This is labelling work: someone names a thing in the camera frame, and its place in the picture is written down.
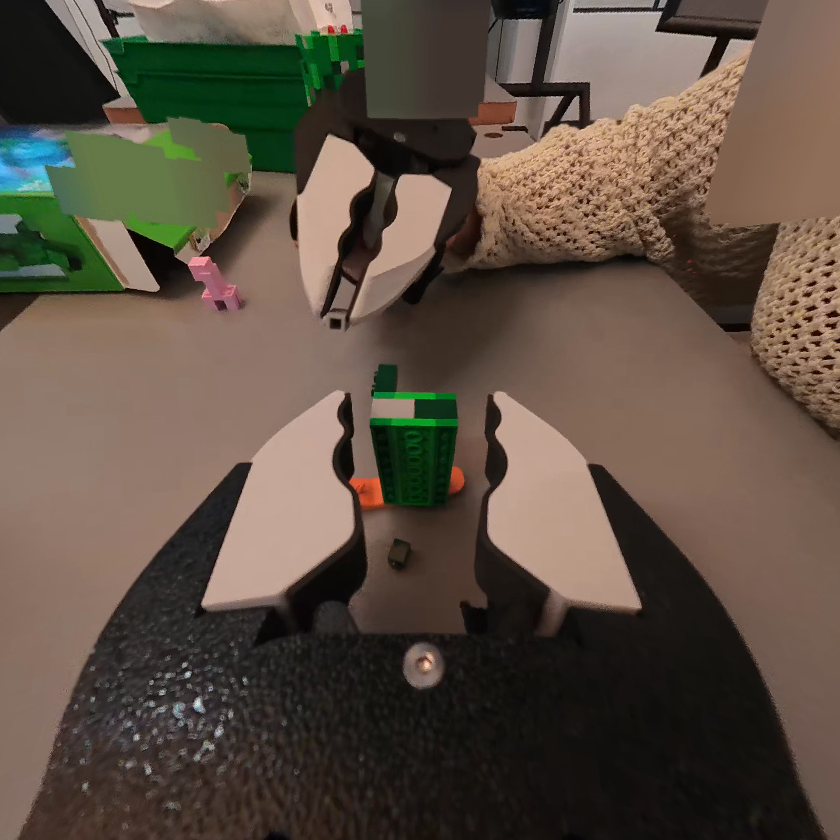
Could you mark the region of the person's right hand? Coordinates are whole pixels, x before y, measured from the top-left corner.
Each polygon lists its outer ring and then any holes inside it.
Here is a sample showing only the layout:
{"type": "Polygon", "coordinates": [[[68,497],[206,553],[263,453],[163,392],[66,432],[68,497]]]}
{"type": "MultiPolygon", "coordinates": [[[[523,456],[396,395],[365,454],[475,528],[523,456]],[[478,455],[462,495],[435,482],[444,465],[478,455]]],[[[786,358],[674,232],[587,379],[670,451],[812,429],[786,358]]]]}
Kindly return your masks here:
{"type": "Polygon", "coordinates": [[[476,250],[481,237],[482,216],[473,205],[460,230],[449,238],[444,252],[444,272],[462,270],[476,250]]]}

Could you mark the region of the pink lego pig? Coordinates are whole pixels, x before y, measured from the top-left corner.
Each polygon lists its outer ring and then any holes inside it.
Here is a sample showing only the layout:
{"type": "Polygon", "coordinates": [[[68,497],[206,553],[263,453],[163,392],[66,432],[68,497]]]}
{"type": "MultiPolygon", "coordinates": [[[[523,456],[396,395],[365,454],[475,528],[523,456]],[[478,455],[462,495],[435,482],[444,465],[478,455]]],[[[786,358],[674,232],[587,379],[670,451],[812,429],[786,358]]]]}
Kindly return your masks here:
{"type": "Polygon", "coordinates": [[[207,308],[225,312],[243,307],[243,300],[236,285],[227,283],[215,262],[207,257],[194,257],[188,263],[195,281],[204,285],[203,303],[207,308]]]}

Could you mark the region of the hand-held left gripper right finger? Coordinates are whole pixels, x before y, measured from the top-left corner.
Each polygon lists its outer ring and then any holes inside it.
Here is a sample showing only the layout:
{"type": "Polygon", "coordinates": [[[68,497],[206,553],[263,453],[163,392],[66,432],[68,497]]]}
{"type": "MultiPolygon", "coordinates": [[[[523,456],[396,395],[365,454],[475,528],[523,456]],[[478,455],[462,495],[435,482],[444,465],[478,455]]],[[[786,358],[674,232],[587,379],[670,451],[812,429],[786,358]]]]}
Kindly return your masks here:
{"type": "Polygon", "coordinates": [[[556,636],[573,609],[641,615],[643,604],[585,457],[496,391],[486,402],[475,577],[476,634],[556,636]]]}

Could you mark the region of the brown cardboard sheet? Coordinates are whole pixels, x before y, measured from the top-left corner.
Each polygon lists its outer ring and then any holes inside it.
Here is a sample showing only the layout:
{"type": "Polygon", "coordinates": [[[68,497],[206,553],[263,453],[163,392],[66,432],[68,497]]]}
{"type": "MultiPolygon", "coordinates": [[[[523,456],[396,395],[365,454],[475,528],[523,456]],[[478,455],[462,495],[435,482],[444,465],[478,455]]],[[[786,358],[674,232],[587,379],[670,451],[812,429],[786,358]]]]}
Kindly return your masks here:
{"type": "Polygon", "coordinates": [[[472,154],[480,159],[494,159],[522,151],[536,143],[527,126],[517,118],[518,100],[486,101],[470,124],[476,132],[472,154]]]}

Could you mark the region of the black metal table frame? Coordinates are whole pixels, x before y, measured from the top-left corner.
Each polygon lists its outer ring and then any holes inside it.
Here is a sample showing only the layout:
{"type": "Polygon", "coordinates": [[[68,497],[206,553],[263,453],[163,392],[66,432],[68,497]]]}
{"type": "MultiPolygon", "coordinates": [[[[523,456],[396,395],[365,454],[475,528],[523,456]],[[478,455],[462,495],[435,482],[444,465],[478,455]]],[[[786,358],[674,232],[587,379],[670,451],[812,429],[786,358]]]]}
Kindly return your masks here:
{"type": "Polygon", "coordinates": [[[589,81],[552,80],[554,61],[574,2],[565,1],[491,1],[488,44],[496,44],[496,53],[488,51],[488,74],[500,89],[517,100],[541,102],[535,107],[536,137],[567,123],[584,129],[592,123],[592,85],[589,81]],[[516,46],[516,35],[504,35],[506,23],[538,22],[539,32],[529,79],[502,80],[499,77],[502,55],[509,44],[516,46]]]}

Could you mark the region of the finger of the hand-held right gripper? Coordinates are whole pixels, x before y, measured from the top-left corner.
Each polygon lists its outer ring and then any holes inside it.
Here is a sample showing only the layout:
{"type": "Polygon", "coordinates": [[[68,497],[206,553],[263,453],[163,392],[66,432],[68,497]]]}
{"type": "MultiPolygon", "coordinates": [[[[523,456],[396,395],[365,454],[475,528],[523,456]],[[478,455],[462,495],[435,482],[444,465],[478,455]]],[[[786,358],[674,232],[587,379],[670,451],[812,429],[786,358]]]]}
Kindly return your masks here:
{"type": "Polygon", "coordinates": [[[383,230],[381,249],[369,264],[350,310],[349,325],[389,308],[424,272],[452,193],[434,175],[403,175],[395,184],[396,215],[383,230]]]}
{"type": "Polygon", "coordinates": [[[307,184],[297,196],[297,242],[303,290],[312,313],[333,308],[349,315],[357,284],[343,277],[342,242],[352,229],[352,207],[369,193],[375,168],[351,141],[327,134],[307,184]]]}

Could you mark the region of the green lego assembly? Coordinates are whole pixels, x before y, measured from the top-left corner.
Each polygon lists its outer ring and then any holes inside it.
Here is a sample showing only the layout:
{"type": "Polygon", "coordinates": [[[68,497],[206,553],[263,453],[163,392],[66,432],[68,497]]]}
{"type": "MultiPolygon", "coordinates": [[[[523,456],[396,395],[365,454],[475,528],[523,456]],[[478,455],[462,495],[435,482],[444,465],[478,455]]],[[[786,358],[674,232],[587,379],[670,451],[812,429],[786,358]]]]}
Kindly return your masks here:
{"type": "Polygon", "coordinates": [[[396,365],[380,364],[371,386],[370,430],[384,504],[442,507],[453,479],[457,395],[400,391],[396,365]]]}

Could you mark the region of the person's knit sweater torso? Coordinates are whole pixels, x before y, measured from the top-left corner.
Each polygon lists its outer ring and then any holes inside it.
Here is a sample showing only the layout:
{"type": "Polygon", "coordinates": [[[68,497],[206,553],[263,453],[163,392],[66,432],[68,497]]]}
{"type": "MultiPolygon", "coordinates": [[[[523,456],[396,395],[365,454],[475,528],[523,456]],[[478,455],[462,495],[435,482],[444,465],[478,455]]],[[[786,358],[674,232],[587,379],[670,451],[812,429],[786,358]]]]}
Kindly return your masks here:
{"type": "Polygon", "coordinates": [[[765,373],[823,426],[839,429],[839,218],[779,228],[751,323],[765,373]]]}

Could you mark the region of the green lego creeper figure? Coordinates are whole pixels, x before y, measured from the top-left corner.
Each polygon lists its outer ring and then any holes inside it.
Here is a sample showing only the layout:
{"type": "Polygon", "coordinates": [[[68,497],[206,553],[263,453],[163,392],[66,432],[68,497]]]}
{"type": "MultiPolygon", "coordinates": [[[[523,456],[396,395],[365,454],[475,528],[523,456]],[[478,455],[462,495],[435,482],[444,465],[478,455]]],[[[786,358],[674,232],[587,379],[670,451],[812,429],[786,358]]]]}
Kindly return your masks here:
{"type": "Polygon", "coordinates": [[[337,91],[348,73],[364,68],[362,28],[328,27],[295,39],[309,106],[325,91],[337,91]]]}

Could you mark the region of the orange lego brick separator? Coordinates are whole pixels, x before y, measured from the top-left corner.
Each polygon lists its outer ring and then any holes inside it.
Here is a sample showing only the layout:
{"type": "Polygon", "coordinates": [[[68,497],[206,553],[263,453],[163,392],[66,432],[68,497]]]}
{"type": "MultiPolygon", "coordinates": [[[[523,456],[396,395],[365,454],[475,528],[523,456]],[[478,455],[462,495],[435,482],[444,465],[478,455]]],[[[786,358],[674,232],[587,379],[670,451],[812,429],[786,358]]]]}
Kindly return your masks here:
{"type": "MultiPolygon", "coordinates": [[[[448,494],[452,497],[462,491],[466,485],[466,477],[462,469],[454,466],[451,470],[448,494]]],[[[358,494],[362,511],[372,511],[383,508],[392,508],[394,505],[385,502],[382,493],[381,480],[374,478],[350,479],[350,485],[358,494]]]]}

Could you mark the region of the green lego set box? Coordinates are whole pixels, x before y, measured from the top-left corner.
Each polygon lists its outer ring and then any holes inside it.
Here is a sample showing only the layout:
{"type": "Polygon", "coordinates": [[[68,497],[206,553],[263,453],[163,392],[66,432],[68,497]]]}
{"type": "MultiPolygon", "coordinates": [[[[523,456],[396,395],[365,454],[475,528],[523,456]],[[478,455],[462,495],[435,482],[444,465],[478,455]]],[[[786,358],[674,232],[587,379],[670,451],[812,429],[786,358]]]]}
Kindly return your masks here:
{"type": "Polygon", "coordinates": [[[2,293],[156,292],[250,192],[220,123],[2,127],[2,293]]]}

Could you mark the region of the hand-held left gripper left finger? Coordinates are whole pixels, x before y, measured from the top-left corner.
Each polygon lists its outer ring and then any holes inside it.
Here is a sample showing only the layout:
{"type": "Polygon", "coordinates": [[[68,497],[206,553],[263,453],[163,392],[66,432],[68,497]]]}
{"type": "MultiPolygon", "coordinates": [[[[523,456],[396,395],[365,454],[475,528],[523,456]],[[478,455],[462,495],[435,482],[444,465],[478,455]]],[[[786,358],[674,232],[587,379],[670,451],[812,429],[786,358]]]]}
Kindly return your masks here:
{"type": "Polygon", "coordinates": [[[201,601],[267,607],[292,633],[357,634],[350,601],[368,570],[354,475],[351,396],[336,391],[253,457],[201,601]]]}

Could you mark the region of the white paper bag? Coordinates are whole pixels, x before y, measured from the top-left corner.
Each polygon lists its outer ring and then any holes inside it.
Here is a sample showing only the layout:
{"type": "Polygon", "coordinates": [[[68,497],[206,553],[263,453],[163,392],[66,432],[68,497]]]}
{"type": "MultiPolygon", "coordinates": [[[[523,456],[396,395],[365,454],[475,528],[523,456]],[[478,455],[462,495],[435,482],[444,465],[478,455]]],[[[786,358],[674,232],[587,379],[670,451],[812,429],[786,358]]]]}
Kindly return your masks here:
{"type": "Polygon", "coordinates": [[[352,1],[131,1],[145,37],[158,43],[294,46],[299,35],[361,26],[352,1]]]}

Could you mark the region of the black board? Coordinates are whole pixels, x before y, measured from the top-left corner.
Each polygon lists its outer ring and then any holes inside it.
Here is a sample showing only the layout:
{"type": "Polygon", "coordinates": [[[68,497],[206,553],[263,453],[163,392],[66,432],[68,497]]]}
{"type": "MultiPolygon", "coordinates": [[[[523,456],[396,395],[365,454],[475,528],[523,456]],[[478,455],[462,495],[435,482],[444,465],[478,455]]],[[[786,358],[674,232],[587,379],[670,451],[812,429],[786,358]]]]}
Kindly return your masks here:
{"type": "Polygon", "coordinates": [[[117,90],[42,1],[1,2],[1,113],[9,125],[106,121],[117,90]]]}

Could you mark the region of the person's right forearm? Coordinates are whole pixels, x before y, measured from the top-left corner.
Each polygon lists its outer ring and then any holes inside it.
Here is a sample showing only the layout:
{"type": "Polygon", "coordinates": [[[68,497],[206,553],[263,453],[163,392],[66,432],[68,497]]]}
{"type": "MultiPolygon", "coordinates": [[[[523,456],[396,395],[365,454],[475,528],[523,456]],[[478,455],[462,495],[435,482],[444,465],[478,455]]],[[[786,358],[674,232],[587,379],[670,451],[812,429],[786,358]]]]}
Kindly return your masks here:
{"type": "Polygon", "coordinates": [[[669,271],[760,276],[773,227],[710,223],[706,201],[751,48],[621,119],[561,126],[480,164],[467,268],[640,256],[669,271]]]}

